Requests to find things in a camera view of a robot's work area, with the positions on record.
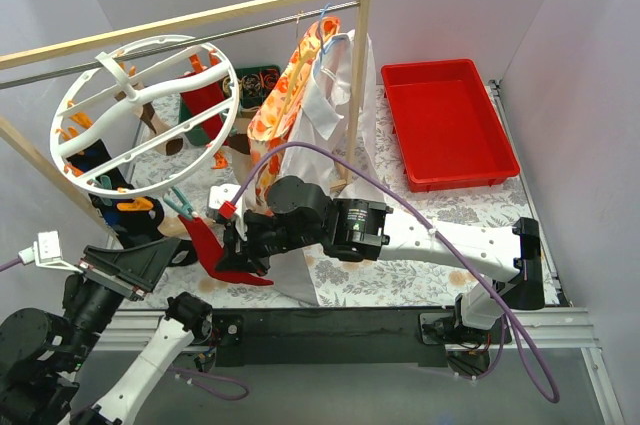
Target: gray floor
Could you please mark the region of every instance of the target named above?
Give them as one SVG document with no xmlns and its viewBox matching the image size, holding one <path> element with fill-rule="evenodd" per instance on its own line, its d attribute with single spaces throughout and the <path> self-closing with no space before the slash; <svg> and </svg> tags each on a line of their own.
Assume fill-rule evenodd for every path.
<svg viewBox="0 0 640 425">
<path fill-rule="evenodd" d="M 241 378 L 252 387 L 245 400 L 224 402 L 167 374 L 145 402 L 136 424 L 604 423 L 580 350 L 546 350 L 544 355 L 560 387 L 557 405 L 538 394 L 517 352 L 508 350 L 495 373 L 476 386 L 412 365 L 220 368 L 215 372 Z M 125 352 L 92 354 L 80 375 L 77 406 L 106 392 L 134 357 Z M 219 389 L 235 392 L 224 385 Z"/>
</svg>

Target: metal rod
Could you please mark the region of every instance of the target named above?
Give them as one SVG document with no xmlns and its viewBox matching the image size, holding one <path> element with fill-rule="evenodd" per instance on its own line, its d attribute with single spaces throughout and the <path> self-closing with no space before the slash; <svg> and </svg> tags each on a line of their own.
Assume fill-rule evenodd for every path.
<svg viewBox="0 0 640 425">
<path fill-rule="evenodd" d="M 339 5 L 330 6 L 327 8 L 326 12 L 336 12 L 339 10 L 347 10 L 349 8 L 355 8 L 359 5 L 360 5 L 360 2 L 357 0 L 353 2 L 346 2 Z M 252 25 L 250 27 L 231 30 L 229 32 L 219 33 L 217 35 L 209 35 L 207 37 L 192 38 L 189 40 L 184 40 L 182 42 L 173 43 L 171 45 L 164 45 L 162 47 L 152 48 L 150 50 L 141 50 L 139 52 L 132 52 L 126 55 L 113 57 L 113 59 L 116 62 L 126 62 L 129 60 L 134 60 L 136 58 L 149 57 L 151 55 L 157 55 L 159 53 L 169 52 L 171 50 L 186 48 L 193 45 L 199 45 L 205 42 L 219 40 L 221 38 L 233 37 L 234 35 L 240 35 L 247 32 L 255 32 L 256 30 L 263 30 L 265 28 L 284 25 L 285 23 L 293 23 L 296 20 L 301 20 L 303 18 L 317 17 L 321 14 L 322 14 L 322 10 L 313 10 L 311 12 L 304 12 L 301 14 L 290 15 L 288 17 L 276 18 L 275 20 L 259 23 L 257 25 Z M 84 63 L 81 65 L 74 65 L 73 67 L 62 68 L 60 70 L 54 70 L 53 72 L 45 72 L 37 75 L 31 75 L 29 77 L 18 78 L 16 80 L 8 80 L 6 82 L 0 82 L 0 90 L 3 90 L 5 88 L 19 87 L 20 85 L 26 85 L 28 83 L 48 80 L 50 78 L 64 77 L 65 75 L 72 75 L 74 73 L 80 73 L 80 72 L 93 70 L 95 68 L 101 68 L 101 67 L 102 65 L 100 64 L 100 62 L 95 61 L 90 63 Z"/>
</svg>

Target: white cloth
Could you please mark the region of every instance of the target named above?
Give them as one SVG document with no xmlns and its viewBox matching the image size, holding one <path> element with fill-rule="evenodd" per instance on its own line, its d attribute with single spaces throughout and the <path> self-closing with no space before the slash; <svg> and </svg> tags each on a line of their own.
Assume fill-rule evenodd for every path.
<svg viewBox="0 0 640 425">
<path fill-rule="evenodd" d="M 326 44 L 324 55 L 318 54 L 314 60 L 301 111 L 296 117 L 289 142 L 312 143 L 332 152 L 344 137 L 349 121 L 354 36 L 353 30 L 335 35 Z M 365 93 L 358 130 L 365 148 L 366 173 L 377 180 L 373 168 L 376 151 L 376 73 L 371 42 L 367 42 Z M 291 147 L 285 151 L 279 176 L 295 175 L 306 183 L 320 185 L 329 194 L 333 170 L 333 160 L 324 155 L 307 148 Z M 340 196 L 383 201 L 381 192 L 364 180 L 355 180 L 345 187 Z M 278 291 L 318 305 L 315 287 L 301 250 L 275 255 L 271 257 L 270 264 L 269 278 L 274 279 Z M 286 277 L 286 281 L 278 280 L 276 275 Z"/>
</svg>

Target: wooden drying rack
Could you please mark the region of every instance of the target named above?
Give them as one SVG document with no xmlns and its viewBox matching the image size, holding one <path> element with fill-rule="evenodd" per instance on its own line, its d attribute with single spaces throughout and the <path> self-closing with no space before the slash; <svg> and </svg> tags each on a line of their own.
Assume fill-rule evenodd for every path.
<svg viewBox="0 0 640 425">
<path fill-rule="evenodd" d="M 151 22 L 145 25 L 125 28 L 91 37 L 62 42 L 46 47 L 35 48 L 23 52 L 0 56 L 0 70 L 19 67 L 29 63 L 64 57 L 87 50 L 95 50 L 108 45 L 119 45 L 124 42 L 138 40 L 163 33 L 174 33 L 177 30 L 219 22 L 222 20 L 243 17 L 254 13 L 273 10 L 288 5 L 295 5 L 311 0 L 252 0 L 229 5 L 204 12 L 183 15 L 181 17 Z M 354 48 L 352 57 L 352 100 L 349 108 L 349 126 L 347 129 L 347 161 L 355 163 L 355 149 L 358 131 L 358 116 L 364 100 L 364 80 L 366 76 L 367 31 L 371 0 L 358 0 Z M 22 135 L 8 120 L 0 116 L 0 137 L 16 150 L 27 162 L 36 168 L 53 186 L 64 193 L 73 203 L 84 211 L 102 229 L 113 236 L 113 232 L 104 223 L 87 197 L 64 178 L 54 165 Z M 341 189 L 353 180 L 351 171 L 339 167 L 343 177 L 332 185 L 332 190 Z"/>
</svg>

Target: blue clothespin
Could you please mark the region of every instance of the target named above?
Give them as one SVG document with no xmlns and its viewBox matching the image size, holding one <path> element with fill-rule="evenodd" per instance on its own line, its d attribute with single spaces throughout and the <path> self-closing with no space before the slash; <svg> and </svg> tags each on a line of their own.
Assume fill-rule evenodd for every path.
<svg viewBox="0 0 640 425">
<path fill-rule="evenodd" d="M 162 197 L 162 201 L 166 203 L 168 207 L 175 210 L 179 215 L 183 216 L 187 220 L 193 220 L 194 209 L 189 203 L 189 200 L 187 200 L 187 197 L 184 196 L 184 194 L 178 189 L 178 187 L 171 187 L 171 190 L 173 191 L 175 196 L 178 197 L 181 205 L 178 205 L 166 196 Z"/>
<path fill-rule="evenodd" d="M 111 185 L 111 179 L 107 175 L 100 175 L 100 177 L 98 177 L 98 180 L 100 180 L 101 188 L 104 188 L 105 190 L 111 190 L 113 188 Z M 110 198 L 100 197 L 100 200 L 107 207 L 110 207 L 113 203 Z"/>
</svg>

